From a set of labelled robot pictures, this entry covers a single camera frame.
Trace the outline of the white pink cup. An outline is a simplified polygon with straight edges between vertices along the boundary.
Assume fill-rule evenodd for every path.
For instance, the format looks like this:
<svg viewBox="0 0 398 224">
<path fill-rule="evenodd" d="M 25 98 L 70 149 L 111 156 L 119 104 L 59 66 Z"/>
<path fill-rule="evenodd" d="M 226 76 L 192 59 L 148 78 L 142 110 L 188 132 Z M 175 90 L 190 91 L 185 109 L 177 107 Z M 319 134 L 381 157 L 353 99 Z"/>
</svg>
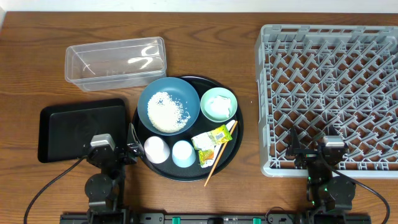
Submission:
<svg viewBox="0 0 398 224">
<path fill-rule="evenodd" d="M 158 136 L 149 137 L 144 143 L 146 158 L 153 164 L 165 162 L 170 155 L 168 144 Z"/>
</svg>

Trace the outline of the pile of white rice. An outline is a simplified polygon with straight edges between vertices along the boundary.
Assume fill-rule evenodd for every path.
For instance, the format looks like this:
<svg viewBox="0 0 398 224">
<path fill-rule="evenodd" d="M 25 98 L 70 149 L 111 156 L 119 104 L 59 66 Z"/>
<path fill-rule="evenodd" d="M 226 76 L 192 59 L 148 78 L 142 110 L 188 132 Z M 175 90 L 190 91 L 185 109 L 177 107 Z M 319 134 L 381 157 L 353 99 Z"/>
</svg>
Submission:
<svg viewBox="0 0 398 224">
<path fill-rule="evenodd" d="M 167 92 L 158 91 L 147 103 L 147 115 L 153 127 L 162 133 L 175 133 L 184 128 L 190 113 Z"/>
</svg>

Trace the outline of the blue plate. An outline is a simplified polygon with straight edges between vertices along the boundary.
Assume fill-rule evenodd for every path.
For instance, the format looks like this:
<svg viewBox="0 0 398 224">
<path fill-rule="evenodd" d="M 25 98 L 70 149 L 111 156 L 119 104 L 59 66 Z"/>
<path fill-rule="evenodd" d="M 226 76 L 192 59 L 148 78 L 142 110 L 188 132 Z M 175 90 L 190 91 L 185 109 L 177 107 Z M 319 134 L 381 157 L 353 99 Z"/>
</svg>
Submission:
<svg viewBox="0 0 398 224">
<path fill-rule="evenodd" d="M 168 94 L 172 95 L 172 98 L 180 101 L 185 108 L 185 111 L 190 113 L 191 118 L 189 119 L 187 125 L 175 133 L 162 133 L 155 129 L 149 120 L 147 115 L 147 103 L 149 102 L 150 98 L 158 91 L 167 92 Z M 148 130 L 156 134 L 172 136 L 186 131 L 195 123 L 200 113 L 200 99 L 194 87 L 185 80 L 175 77 L 160 78 L 147 85 L 144 91 L 141 93 L 137 105 L 137 112 L 141 123 Z"/>
</svg>

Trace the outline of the light blue cup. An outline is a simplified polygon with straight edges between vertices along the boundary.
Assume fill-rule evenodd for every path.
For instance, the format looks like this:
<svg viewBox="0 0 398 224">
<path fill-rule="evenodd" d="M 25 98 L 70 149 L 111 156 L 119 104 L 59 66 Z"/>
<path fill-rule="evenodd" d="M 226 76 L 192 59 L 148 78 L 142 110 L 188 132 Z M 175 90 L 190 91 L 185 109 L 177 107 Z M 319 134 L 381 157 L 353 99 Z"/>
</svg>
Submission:
<svg viewBox="0 0 398 224">
<path fill-rule="evenodd" d="M 172 160 L 178 167 L 190 167 L 196 160 L 195 150 L 188 141 L 177 141 L 172 148 Z"/>
</svg>

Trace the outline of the yellow green snack wrapper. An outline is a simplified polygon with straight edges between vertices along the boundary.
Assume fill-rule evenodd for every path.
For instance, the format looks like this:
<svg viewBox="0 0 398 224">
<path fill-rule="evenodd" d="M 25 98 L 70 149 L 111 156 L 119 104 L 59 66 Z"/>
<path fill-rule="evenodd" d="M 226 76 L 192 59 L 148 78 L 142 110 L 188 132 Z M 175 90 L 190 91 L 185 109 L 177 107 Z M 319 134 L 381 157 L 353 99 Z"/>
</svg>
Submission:
<svg viewBox="0 0 398 224">
<path fill-rule="evenodd" d="M 192 137 L 191 141 L 194 149 L 198 151 L 201 168 L 212 166 L 220 150 L 220 146 L 232 139 L 228 126 L 225 124 L 214 130 Z"/>
</svg>

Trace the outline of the white tissue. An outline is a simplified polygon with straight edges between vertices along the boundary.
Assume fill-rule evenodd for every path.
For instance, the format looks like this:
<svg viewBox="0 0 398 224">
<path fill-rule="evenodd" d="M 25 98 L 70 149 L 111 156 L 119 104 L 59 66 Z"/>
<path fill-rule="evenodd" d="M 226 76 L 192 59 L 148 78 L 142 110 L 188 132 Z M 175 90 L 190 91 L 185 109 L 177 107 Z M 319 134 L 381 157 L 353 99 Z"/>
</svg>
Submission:
<svg viewBox="0 0 398 224">
<path fill-rule="evenodd" d="M 208 111 L 213 116 L 220 116 L 222 118 L 229 118 L 230 112 L 229 109 L 231 107 L 231 99 L 224 96 L 215 96 L 210 99 Z"/>
</svg>

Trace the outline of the mint green bowl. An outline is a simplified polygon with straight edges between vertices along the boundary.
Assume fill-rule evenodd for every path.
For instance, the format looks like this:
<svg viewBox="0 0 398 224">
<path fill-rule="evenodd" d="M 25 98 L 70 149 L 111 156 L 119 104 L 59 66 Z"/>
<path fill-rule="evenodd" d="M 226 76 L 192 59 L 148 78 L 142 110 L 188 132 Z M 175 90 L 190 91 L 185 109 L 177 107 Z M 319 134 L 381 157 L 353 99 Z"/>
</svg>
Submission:
<svg viewBox="0 0 398 224">
<path fill-rule="evenodd" d="M 224 96 L 228 97 L 231 99 L 231 107 L 229 109 L 230 112 L 230 117 L 229 118 L 222 118 L 220 116 L 213 116 L 209 111 L 208 111 L 208 106 L 210 99 L 215 97 L 215 96 Z M 222 88 L 222 87 L 215 87 L 211 88 L 208 91 L 206 91 L 203 96 L 201 97 L 200 101 L 200 107 L 201 107 L 201 112 L 212 122 L 215 123 L 222 123 L 224 121 L 227 121 L 231 119 L 235 113 L 238 110 L 238 101 L 235 97 L 235 95 L 228 89 Z"/>
</svg>

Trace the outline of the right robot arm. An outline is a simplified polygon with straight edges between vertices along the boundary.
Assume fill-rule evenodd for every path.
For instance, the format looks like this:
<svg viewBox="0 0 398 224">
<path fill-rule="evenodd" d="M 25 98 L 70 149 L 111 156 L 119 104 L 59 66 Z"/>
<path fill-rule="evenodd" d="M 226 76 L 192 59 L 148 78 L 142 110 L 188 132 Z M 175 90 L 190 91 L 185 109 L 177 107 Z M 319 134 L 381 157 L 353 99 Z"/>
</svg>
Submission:
<svg viewBox="0 0 398 224">
<path fill-rule="evenodd" d="M 348 146 L 332 127 L 328 132 L 315 149 L 306 149 L 301 146 L 296 130 L 290 129 L 286 154 L 295 157 L 296 167 L 308 171 L 307 200 L 313 203 L 313 208 L 295 216 L 293 223 L 347 222 L 345 211 L 352 209 L 356 184 L 347 177 L 334 176 L 331 169 L 342 161 Z"/>
</svg>

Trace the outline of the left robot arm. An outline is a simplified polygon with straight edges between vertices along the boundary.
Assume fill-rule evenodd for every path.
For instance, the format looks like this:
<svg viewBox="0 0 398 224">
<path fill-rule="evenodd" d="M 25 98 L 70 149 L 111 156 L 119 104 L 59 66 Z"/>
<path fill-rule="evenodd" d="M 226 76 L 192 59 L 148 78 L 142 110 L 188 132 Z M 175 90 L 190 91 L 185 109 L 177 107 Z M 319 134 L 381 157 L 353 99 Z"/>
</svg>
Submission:
<svg viewBox="0 0 398 224">
<path fill-rule="evenodd" d="M 93 136 L 86 160 L 101 169 L 85 184 L 89 199 L 89 223 L 139 223 L 139 217 L 123 202 L 125 167 L 133 165 L 144 155 L 134 125 L 130 124 L 127 145 L 117 147 L 110 134 Z"/>
</svg>

